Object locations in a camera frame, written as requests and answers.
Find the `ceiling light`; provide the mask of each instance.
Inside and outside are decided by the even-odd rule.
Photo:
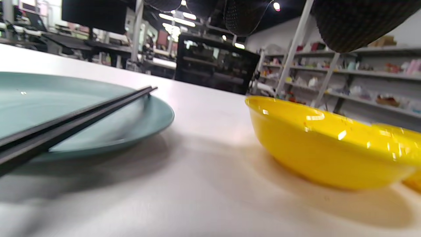
[[[274,3],[273,7],[275,8],[276,11],[280,11],[281,10],[281,6],[279,5],[279,3]]]
[[[188,25],[188,26],[191,26],[191,27],[196,27],[195,23],[190,22],[190,21],[186,21],[186,20],[183,20],[183,19],[180,19],[180,18],[175,18],[175,17],[165,15],[165,14],[162,14],[162,13],[160,13],[159,16],[161,18],[164,18],[164,19],[169,20],[169,21],[175,21],[175,22],[178,22],[180,24]]]
[[[173,21],[174,17],[160,13],[159,16],[169,21]]]
[[[234,46],[240,49],[245,49],[244,45],[240,43],[235,43]]]
[[[174,18],[174,21],[178,22],[180,24],[188,25],[188,26],[191,26],[191,27],[196,27],[195,23],[190,22],[190,21],[186,21],[186,20],[183,20],[183,19],[180,19],[180,18]]]
[[[196,16],[187,12],[183,12],[183,16],[192,20],[196,20]]]

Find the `bowl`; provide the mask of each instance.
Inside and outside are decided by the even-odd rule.
[[[292,102],[245,100],[260,143],[282,165],[342,189],[374,189],[421,167],[421,144],[350,118]]]
[[[388,124],[373,124],[373,126],[379,127],[384,129],[388,132],[392,132],[396,135],[405,136],[409,139],[412,139],[415,143],[421,142],[421,133],[411,131],[408,129],[404,129],[401,127],[395,127]],[[411,175],[410,177],[406,178],[403,183],[409,186],[412,189],[415,189],[418,192],[421,192],[421,170],[415,172],[415,174]]]

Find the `shelf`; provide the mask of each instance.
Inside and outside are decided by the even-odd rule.
[[[265,57],[285,57],[285,54],[268,54]]]
[[[282,65],[271,65],[271,64],[263,64],[263,67],[279,67],[282,68]]]
[[[416,57],[421,56],[421,46],[366,47],[359,48],[351,53],[364,57]]]
[[[315,68],[315,67],[305,67],[305,66],[291,66],[292,69],[297,70],[307,70],[307,71],[314,71],[314,72],[327,72],[328,68]]]
[[[379,71],[363,71],[363,70],[335,70],[334,73],[362,75],[369,77],[395,78],[401,80],[421,81],[419,76],[410,76],[403,73],[387,73]]]
[[[273,81],[278,81],[279,80],[279,77],[265,77],[265,76],[260,76],[259,78],[264,78],[264,79],[273,80]]]
[[[312,92],[318,92],[319,91],[316,88],[311,88],[311,87],[308,87],[308,86],[305,86],[305,85],[300,85],[300,84],[296,84],[296,83],[292,83],[292,82],[285,82],[285,84],[292,85],[294,87],[298,87],[298,88],[301,88],[301,89],[306,89],[306,90],[309,90],[309,91],[312,91]]]
[[[296,52],[296,57],[333,57],[335,55],[335,51],[332,50],[317,50],[317,51],[309,51],[309,52]]]
[[[343,98],[343,99],[346,99],[346,100],[359,102],[359,103],[366,104],[366,105],[371,105],[371,106],[374,106],[374,107],[382,108],[382,109],[385,109],[385,110],[389,110],[389,111],[393,111],[393,112],[396,112],[396,113],[405,114],[405,115],[408,115],[408,116],[411,116],[411,117],[414,117],[414,118],[421,119],[421,114],[414,113],[414,112],[411,112],[409,110],[404,110],[404,109],[401,109],[401,108],[387,106],[387,105],[379,105],[378,103],[376,103],[374,101],[364,100],[364,99],[360,99],[360,98],[357,98],[357,97],[353,97],[353,96],[349,96],[349,95],[345,95],[345,94],[340,94],[340,93],[334,93],[334,92],[328,93],[328,92],[326,92],[325,94],[335,96],[335,97],[339,97],[339,98]]]

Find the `computer screen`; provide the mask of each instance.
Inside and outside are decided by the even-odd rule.
[[[61,19],[124,34],[127,4],[121,0],[63,0]]]
[[[44,22],[42,21],[41,17],[37,14],[34,14],[32,12],[24,11],[26,17],[31,22],[31,26],[35,27],[39,31],[48,32],[47,28],[44,25]]]

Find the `white wall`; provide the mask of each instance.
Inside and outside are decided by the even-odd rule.
[[[421,10],[389,32],[388,35],[394,35],[398,44],[421,45],[420,23]]]
[[[299,21],[300,17],[249,36],[246,41],[246,49],[256,52],[260,48],[266,48],[270,44],[276,44],[287,50],[294,38]],[[316,27],[316,21],[312,16],[309,18],[309,21],[310,42],[321,40],[319,31]]]

